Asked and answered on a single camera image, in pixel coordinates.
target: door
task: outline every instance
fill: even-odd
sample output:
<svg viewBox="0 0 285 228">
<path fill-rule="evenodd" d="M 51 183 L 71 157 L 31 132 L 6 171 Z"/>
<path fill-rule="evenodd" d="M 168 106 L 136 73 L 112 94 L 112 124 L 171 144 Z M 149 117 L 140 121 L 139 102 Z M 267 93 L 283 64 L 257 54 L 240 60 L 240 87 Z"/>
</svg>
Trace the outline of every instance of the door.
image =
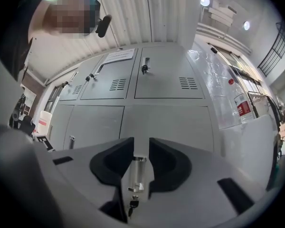
<svg viewBox="0 0 285 228">
<path fill-rule="evenodd" d="M 93 69 L 97 66 L 103 56 L 97 56 L 87 61 L 84 61 L 78 70 L 78 73 L 69 85 L 66 85 L 60 94 L 60 101 L 77 100 L 82 87 L 86 82 L 86 77 L 90 75 Z"/>
<path fill-rule="evenodd" d="M 73 105 L 59 104 L 55 107 L 50 123 L 49 141 L 56 151 L 63 150 L 67 125 L 70 120 L 73 108 Z"/>
<path fill-rule="evenodd" d="M 135 98 L 204 98 L 182 47 L 143 48 L 140 66 Z"/>
<path fill-rule="evenodd" d="M 210 115 L 202 106 L 126 106 L 120 137 L 134 137 L 134 153 L 143 156 L 149 154 L 149 138 L 213 152 Z"/>
<path fill-rule="evenodd" d="M 75 106 L 66 131 L 64 149 L 69 149 L 70 136 L 74 149 L 119 139 L 123 106 Z"/>
<path fill-rule="evenodd" d="M 132 59 L 100 65 L 95 69 L 96 79 L 90 80 L 81 99 L 125 99 L 136 53 L 137 49 Z"/>
</svg>

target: person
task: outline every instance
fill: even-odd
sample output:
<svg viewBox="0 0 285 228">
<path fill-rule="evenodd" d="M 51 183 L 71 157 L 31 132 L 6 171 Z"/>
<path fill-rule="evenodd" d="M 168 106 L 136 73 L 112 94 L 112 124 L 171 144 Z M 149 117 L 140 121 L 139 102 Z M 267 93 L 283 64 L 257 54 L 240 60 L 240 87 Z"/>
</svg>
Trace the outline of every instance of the person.
<svg viewBox="0 0 285 228">
<path fill-rule="evenodd" d="M 2 0 L 0 3 L 0 60 L 15 80 L 22 81 L 33 37 L 50 34 L 87 35 L 96 25 L 91 0 Z"/>
</svg>

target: red label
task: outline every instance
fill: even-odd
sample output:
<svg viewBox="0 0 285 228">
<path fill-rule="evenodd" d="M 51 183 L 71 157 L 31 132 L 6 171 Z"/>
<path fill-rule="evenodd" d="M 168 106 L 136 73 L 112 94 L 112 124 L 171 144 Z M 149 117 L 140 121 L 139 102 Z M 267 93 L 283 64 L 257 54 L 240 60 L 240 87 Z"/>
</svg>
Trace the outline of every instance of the red label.
<svg viewBox="0 0 285 228">
<path fill-rule="evenodd" d="M 45 123 L 45 122 L 43 122 L 43 121 L 41 121 L 41 120 L 39 120 L 39 123 L 40 123 L 41 125 L 44 125 L 44 126 L 47 125 L 47 123 Z"/>
<path fill-rule="evenodd" d="M 237 107 L 237 110 L 238 110 L 239 116 L 242 116 L 242 115 L 245 115 L 251 112 L 247 101 L 244 101 L 243 103 L 239 104 Z"/>
</svg>

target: light fixture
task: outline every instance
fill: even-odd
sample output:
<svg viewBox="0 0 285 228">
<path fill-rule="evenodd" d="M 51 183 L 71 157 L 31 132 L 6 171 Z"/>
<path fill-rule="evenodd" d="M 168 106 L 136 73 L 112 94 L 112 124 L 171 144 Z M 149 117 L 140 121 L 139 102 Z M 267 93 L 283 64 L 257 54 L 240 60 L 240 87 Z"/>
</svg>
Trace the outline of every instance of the light fixture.
<svg viewBox="0 0 285 228">
<path fill-rule="evenodd" d="M 210 4 L 210 0 L 200 0 L 201 5 L 204 7 L 208 6 Z"/>
<path fill-rule="evenodd" d="M 249 30 L 249 28 L 250 28 L 250 23 L 249 23 L 248 21 L 246 21 L 246 22 L 244 23 L 243 27 L 244 27 L 244 30 Z"/>
</svg>

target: fluorescent light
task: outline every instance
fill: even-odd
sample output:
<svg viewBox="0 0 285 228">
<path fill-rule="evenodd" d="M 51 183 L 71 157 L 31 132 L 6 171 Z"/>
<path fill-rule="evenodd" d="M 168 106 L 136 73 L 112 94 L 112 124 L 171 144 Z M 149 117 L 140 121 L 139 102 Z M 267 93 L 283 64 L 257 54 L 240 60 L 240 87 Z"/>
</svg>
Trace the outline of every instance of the fluorescent light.
<svg viewBox="0 0 285 228">
<path fill-rule="evenodd" d="M 249 23 L 248 21 L 246 21 L 246 22 L 244 23 L 243 27 L 244 27 L 244 30 L 249 30 L 249 28 L 250 28 L 250 23 Z"/>
<path fill-rule="evenodd" d="M 200 0 L 201 5 L 208 6 L 210 4 L 210 0 Z"/>
</svg>

